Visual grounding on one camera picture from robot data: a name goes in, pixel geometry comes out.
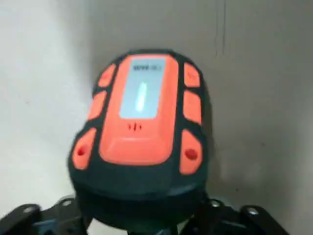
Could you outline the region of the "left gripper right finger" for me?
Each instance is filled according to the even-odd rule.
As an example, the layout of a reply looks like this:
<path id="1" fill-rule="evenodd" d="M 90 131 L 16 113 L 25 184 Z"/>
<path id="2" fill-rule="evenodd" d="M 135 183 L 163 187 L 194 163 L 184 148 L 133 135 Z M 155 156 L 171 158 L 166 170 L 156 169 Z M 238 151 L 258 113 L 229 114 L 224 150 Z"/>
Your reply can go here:
<path id="1" fill-rule="evenodd" d="M 200 208 L 185 225 L 187 235 L 288 235 L 289 233 L 257 205 L 239 210 L 217 199 L 205 197 Z"/>

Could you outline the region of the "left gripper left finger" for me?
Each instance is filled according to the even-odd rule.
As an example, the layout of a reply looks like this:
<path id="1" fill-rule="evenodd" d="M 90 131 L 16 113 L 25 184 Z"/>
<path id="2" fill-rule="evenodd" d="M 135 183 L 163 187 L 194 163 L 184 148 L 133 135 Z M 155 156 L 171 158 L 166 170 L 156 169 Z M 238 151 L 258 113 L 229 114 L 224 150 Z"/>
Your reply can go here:
<path id="1" fill-rule="evenodd" d="M 75 196 L 66 196 L 43 210 L 23 204 L 0 219 L 2 235 L 87 235 L 90 218 L 84 216 Z"/>

